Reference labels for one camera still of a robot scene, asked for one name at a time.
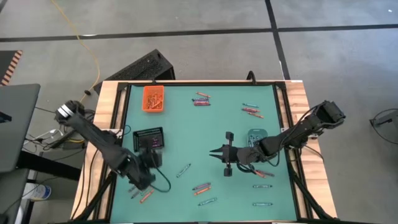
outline yellow cable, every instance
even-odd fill
[[[80,44],[87,49],[87,51],[91,54],[91,56],[93,56],[94,59],[94,63],[97,67],[97,79],[95,80],[95,82],[93,83],[93,85],[88,89],[88,91],[92,90],[93,87],[98,83],[98,80],[100,79],[100,65],[98,63],[97,58],[95,57],[95,54],[83,43],[82,40],[80,40],[79,38],[79,32],[77,31],[75,25],[73,25],[70,20],[68,19],[68,17],[65,15],[65,13],[63,13],[62,9],[60,8],[60,6],[55,2],[55,0],[51,0],[52,4],[54,4],[54,6],[58,9],[58,11],[60,11],[60,13],[62,14],[63,18],[68,22],[70,28],[72,28],[73,33],[76,35],[77,39],[79,40]],[[86,97],[86,93],[83,95],[83,97],[80,99],[80,103],[84,100],[84,98]]]
[[[74,143],[82,143],[82,142],[84,142],[84,140],[72,140],[72,139],[69,139],[68,141],[69,142],[74,142]]]

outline black case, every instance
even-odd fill
[[[157,50],[141,57],[106,80],[175,80],[173,65]],[[100,94],[102,82],[94,86]]]

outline orange plastic container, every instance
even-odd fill
[[[145,86],[142,97],[142,110],[148,113],[160,113],[164,106],[164,86]]]

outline black basket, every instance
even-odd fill
[[[105,80],[175,80],[173,65],[157,50],[126,66]],[[100,94],[102,82],[94,86]]]
[[[163,128],[150,128],[132,133],[134,152],[139,152],[140,149],[150,148],[162,149],[164,147]]]

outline green mat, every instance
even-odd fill
[[[197,91],[211,96],[211,106],[194,106]],[[233,164],[233,176],[224,177],[225,164],[209,156],[209,151],[226,144],[225,132],[234,133],[233,145],[247,146],[247,133],[262,128],[269,136],[280,133],[271,86],[165,86],[165,108],[151,114],[141,110],[143,87],[132,86],[126,125],[132,131],[124,137],[123,147],[132,149],[132,132],[163,127],[165,147],[161,171],[170,179],[169,193],[155,191],[143,204],[127,191],[132,185],[118,178],[114,193],[111,223],[126,222],[228,222],[253,220],[296,220],[292,189],[285,154],[280,165],[258,163],[255,167],[275,174],[260,178],[240,172]],[[264,119],[242,111],[242,103],[259,105]],[[176,175],[187,164],[191,167]],[[164,178],[156,175],[154,186],[167,189]],[[194,196],[192,188],[211,182],[212,189]],[[271,184],[271,189],[254,189],[254,184]],[[198,203],[217,197],[216,202],[199,207]],[[254,207],[253,202],[271,202],[270,207]]]

